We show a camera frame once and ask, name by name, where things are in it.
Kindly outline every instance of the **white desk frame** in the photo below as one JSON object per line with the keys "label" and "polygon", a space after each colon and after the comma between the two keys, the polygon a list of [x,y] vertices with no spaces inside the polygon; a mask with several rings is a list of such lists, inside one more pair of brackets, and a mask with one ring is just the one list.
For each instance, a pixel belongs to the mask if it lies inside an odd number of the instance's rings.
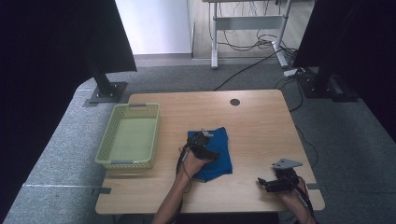
{"label": "white desk frame", "polygon": [[280,47],[282,37],[285,32],[286,23],[289,18],[291,0],[286,4],[286,10],[283,15],[279,16],[258,16],[258,17],[218,17],[218,3],[230,2],[221,0],[206,0],[206,2],[213,3],[213,42],[212,42],[212,69],[218,68],[218,34],[219,30],[259,30],[259,29],[278,29],[279,35],[277,40],[272,42],[273,49],[276,52],[277,59],[282,68],[287,68],[288,63]]}

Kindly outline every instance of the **stand base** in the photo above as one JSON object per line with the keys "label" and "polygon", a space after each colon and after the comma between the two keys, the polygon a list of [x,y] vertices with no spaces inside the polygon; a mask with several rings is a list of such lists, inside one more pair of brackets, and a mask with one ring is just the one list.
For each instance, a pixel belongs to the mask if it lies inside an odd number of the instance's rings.
{"label": "stand base", "polygon": [[358,102],[359,95],[340,77],[330,77],[327,87],[321,90],[315,89],[312,77],[298,77],[297,80],[306,98],[332,98],[334,102],[339,103]]}
{"label": "stand base", "polygon": [[276,47],[276,41],[272,42],[272,46],[273,46],[274,51],[276,52],[276,57],[280,63],[280,66],[283,69],[288,68],[289,65],[288,65],[288,62],[286,62],[285,55],[283,54],[283,50],[279,50],[279,48]]}
{"label": "stand base", "polygon": [[97,106],[99,103],[118,103],[122,96],[122,92],[126,87],[126,82],[110,82],[112,92],[103,94],[99,88],[93,91],[91,99],[87,99],[84,106]]}

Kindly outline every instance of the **green plastic basket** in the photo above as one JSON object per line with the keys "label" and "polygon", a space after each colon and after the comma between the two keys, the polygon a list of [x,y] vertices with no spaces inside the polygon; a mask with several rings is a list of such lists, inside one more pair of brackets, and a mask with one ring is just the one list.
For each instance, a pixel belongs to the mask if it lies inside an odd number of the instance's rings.
{"label": "green plastic basket", "polygon": [[115,105],[95,161],[107,169],[151,169],[160,122],[159,104]]}

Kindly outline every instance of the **black wire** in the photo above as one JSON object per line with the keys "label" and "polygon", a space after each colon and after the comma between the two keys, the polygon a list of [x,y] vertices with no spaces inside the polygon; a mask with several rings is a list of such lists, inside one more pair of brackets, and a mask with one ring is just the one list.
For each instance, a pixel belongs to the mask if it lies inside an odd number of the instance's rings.
{"label": "black wire", "polygon": [[[212,31],[211,31],[211,28],[210,28],[210,11],[211,11],[211,6],[210,6],[210,3],[209,3],[209,23],[208,23],[208,28],[209,28],[209,35],[210,35],[210,39],[211,40],[213,40],[213,36],[212,36]],[[221,5],[219,5],[219,11],[220,11],[220,16],[222,15],[222,9],[221,9]],[[226,31],[223,31],[223,33],[224,33],[224,37],[225,37],[225,39],[226,39],[226,43],[224,43],[224,42],[217,42],[219,45],[228,45],[228,46],[230,46],[232,49],[234,49],[234,50],[237,50],[237,51],[248,51],[248,50],[250,50],[250,49],[253,49],[253,48],[255,48],[255,47],[258,47],[259,49],[269,49],[269,48],[271,48],[273,45],[272,45],[272,41],[270,41],[270,40],[265,40],[265,39],[261,39],[261,37],[262,36],[264,36],[264,35],[261,35],[261,36],[258,36],[258,41],[254,44],[254,45],[251,45],[251,46],[236,46],[236,45],[233,45],[233,44],[231,44],[230,43],[230,41],[228,40],[228,37],[227,37],[227,35],[226,35],[226,33],[228,33],[228,34],[231,34],[231,33],[233,33],[234,31],[232,31],[232,32],[226,32]]]}
{"label": "black wire", "polygon": [[257,7],[256,4],[254,2],[249,2],[250,5],[250,11],[252,16],[258,16],[257,15]]}
{"label": "black wire", "polygon": [[294,78],[287,78],[286,80],[287,80],[287,81],[286,81],[285,83],[283,83],[283,85],[282,85],[281,87],[277,88],[278,90],[283,89],[286,85],[288,85],[288,84],[290,84],[291,82],[293,82],[293,81],[294,81]]}
{"label": "black wire", "polygon": [[189,182],[190,182],[189,189],[186,192],[184,192],[184,193],[188,193],[191,190],[191,177],[189,176],[189,174],[187,174],[186,167],[184,167],[184,162],[181,163],[181,166],[183,166],[184,173],[186,173],[187,177],[189,178]]}
{"label": "black wire", "polygon": [[306,141],[303,131],[301,131],[301,129],[300,129],[297,125],[294,125],[294,126],[296,127],[297,131],[298,131],[299,133],[301,133],[301,136],[302,136],[302,138],[304,139],[304,141],[305,141],[309,146],[311,146],[311,147],[314,149],[314,152],[315,152],[315,155],[316,155],[316,160],[315,160],[315,162],[311,165],[311,168],[314,168],[314,167],[317,165],[318,161],[319,161],[318,150],[317,150],[317,148],[316,148],[314,145],[312,145],[310,142]]}
{"label": "black wire", "polygon": [[265,7],[264,16],[267,15],[267,9],[268,9],[268,4],[269,4],[269,2],[270,2],[270,1],[267,1],[267,5],[265,5],[265,3],[264,3],[264,7]]}
{"label": "black wire", "polygon": [[254,63],[254,64],[251,64],[251,65],[249,65],[248,67],[242,69],[241,71],[239,71],[239,72],[233,74],[232,76],[230,76],[229,78],[227,78],[227,80],[225,80],[221,85],[219,85],[218,87],[216,87],[213,91],[217,91],[220,87],[224,86],[224,84],[227,83],[231,78],[235,77],[236,75],[242,73],[242,72],[245,71],[245,70],[248,70],[249,68],[253,67],[253,66],[256,65],[256,64],[261,63],[261,62],[263,62],[263,61],[265,61],[265,60],[271,58],[271,56],[277,54],[278,52],[279,52],[279,50],[276,51],[276,52],[274,52],[274,53],[271,54],[270,56],[265,57],[265,58],[259,60],[258,62]]}
{"label": "black wire", "polygon": [[297,53],[298,53],[297,49],[290,49],[290,48],[287,48],[286,46],[285,47],[280,46],[280,47],[284,50],[286,55],[293,57],[293,58],[295,58],[297,56]]}
{"label": "black wire", "polygon": [[219,11],[220,11],[220,16],[222,17],[221,3],[219,3]]}
{"label": "black wire", "polygon": [[300,193],[300,195],[302,196],[304,202],[306,203],[306,205],[308,205],[309,208],[309,212],[311,213],[311,216],[313,219],[315,219],[315,214],[314,214],[314,208],[312,207],[312,203],[309,200],[307,194],[305,192],[303,192],[302,189],[300,189],[300,187],[298,187],[297,185],[295,185],[293,182],[289,182],[295,189],[297,189],[297,191]]}
{"label": "black wire", "polygon": [[239,6],[239,4],[241,4],[241,2],[238,2],[238,4],[236,4],[236,7],[233,8],[233,16],[235,16],[235,10]]}
{"label": "black wire", "polygon": [[281,82],[281,81],[286,81],[286,80],[288,80],[288,79],[282,77],[282,78],[275,84],[275,86],[273,87],[273,89],[276,89],[276,86],[277,86],[277,84],[279,84],[279,82]]}
{"label": "black wire", "polygon": [[165,224],[172,224],[175,222],[175,220],[177,219],[177,217],[180,215],[181,212],[181,208],[183,207],[183,199],[181,199],[180,205],[178,206],[176,212],[173,214],[173,216],[167,221],[165,222]]}
{"label": "black wire", "polygon": [[[272,44],[272,41],[270,41],[270,40],[266,40],[266,39],[262,39],[262,36],[264,36],[264,35],[268,35],[268,34],[263,34],[263,35],[259,35],[259,31],[257,32],[257,34],[256,34],[256,37],[257,37],[257,39],[258,40],[260,40],[260,41],[269,41],[269,42],[271,42],[271,44]],[[275,38],[277,38],[277,36],[276,35],[268,35],[268,36],[271,36],[271,37],[275,37]]]}
{"label": "black wire", "polygon": [[303,93],[301,92],[300,84],[298,82],[296,82],[296,84],[297,84],[298,92],[300,93],[301,101],[296,107],[294,107],[293,109],[290,109],[289,112],[296,111],[297,109],[299,109],[303,105],[303,102],[304,102],[304,97],[303,97]]}
{"label": "black wire", "polygon": [[[304,191],[305,191],[305,195],[306,195],[306,197],[309,199],[309,196],[308,196],[308,194],[307,194],[307,192],[308,192],[308,188],[306,187],[306,184],[305,184],[305,180],[302,178],[302,177],[300,177],[300,176],[298,176],[298,178],[301,180],[301,181],[303,181],[303,183],[304,183]],[[286,218],[286,219],[282,219],[282,221],[289,221],[289,220],[291,220],[292,218],[294,218],[295,217],[295,215],[291,215],[291,217],[288,217],[288,218]]]}

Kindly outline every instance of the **floor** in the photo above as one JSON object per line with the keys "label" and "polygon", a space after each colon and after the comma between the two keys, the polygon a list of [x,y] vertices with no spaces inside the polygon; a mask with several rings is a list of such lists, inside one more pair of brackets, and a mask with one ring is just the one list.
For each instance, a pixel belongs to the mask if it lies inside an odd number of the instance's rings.
{"label": "floor", "polygon": [[[138,92],[213,91],[255,62],[222,60],[219,69],[212,70],[209,60],[145,56],[136,57],[137,73],[108,76],[128,83],[120,100],[126,102]],[[281,80],[283,71],[276,60],[264,61],[227,81],[220,91],[277,88],[290,109],[301,105],[291,116],[326,203],[316,212],[320,223],[392,223],[396,144],[361,99],[352,103],[306,99],[295,79]],[[5,223],[114,222],[113,216],[98,215],[94,208],[105,174],[94,157],[114,106],[84,107],[95,86],[90,79],[76,90]],[[279,214],[280,223],[292,223],[290,217]],[[144,216],[148,222],[151,219],[152,215]]]}

